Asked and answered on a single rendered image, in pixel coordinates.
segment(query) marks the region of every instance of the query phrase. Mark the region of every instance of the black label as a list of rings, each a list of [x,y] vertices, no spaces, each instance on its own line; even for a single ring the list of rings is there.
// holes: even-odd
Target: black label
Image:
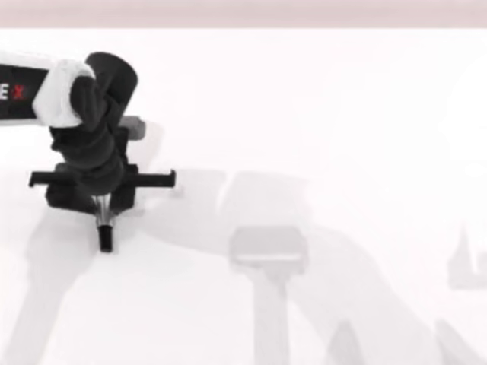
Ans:
[[[0,65],[0,119],[35,119],[32,102],[47,70]]]

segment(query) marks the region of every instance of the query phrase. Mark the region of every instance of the red letter x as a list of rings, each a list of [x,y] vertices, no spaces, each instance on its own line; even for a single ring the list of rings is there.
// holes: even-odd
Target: red letter x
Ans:
[[[24,96],[22,93],[24,92],[24,86],[23,85],[14,85],[14,99],[19,100],[23,99]]]

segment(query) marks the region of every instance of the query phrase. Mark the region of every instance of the white surface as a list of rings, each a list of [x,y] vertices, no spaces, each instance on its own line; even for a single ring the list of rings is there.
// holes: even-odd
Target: white surface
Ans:
[[[487,185],[469,167],[485,163],[485,142],[463,128],[487,120],[485,40],[3,30],[0,49],[131,63],[140,84],[128,114],[153,123],[130,154],[144,171],[175,167],[181,187],[141,190],[118,220],[117,253],[101,255],[94,220],[49,210],[27,187],[29,171],[59,160],[48,131],[2,129],[0,353],[11,365],[250,365],[259,279],[228,248],[238,227],[272,225],[298,228],[309,255],[289,287],[291,363],[446,364],[440,338],[460,363],[484,364],[487,292],[449,287],[447,263],[464,224],[473,257],[487,250]],[[262,323],[259,335],[272,332]],[[347,360],[353,351],[339,349],[357,343]]]

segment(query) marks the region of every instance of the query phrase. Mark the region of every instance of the horizontal black bar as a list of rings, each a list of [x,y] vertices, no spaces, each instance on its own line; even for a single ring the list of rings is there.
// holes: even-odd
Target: horizontal black bar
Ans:
[[[31,188],[35,185],[49,184],[74,186],[77,181],[72,173],[67,172],[35,171],[30,175],[29,187]],[[171,170],[168,175],[157,173],[128,174],[123,177],[120,185],[137,188],[173,188],[176,185],[176,172]]]

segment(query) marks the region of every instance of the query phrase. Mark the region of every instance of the black bar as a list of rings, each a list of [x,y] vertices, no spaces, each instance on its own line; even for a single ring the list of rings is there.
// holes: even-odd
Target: black bar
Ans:
[[[77,182],[72,173],[36,171],[30,175],[29,187],[31,188],[35,185],[49,184],[74,186]],[[169,175],[150,173],[129,174],[123,177],[121,185],[137,188],[173,188],[176,185],[176,172],[171,170]]]

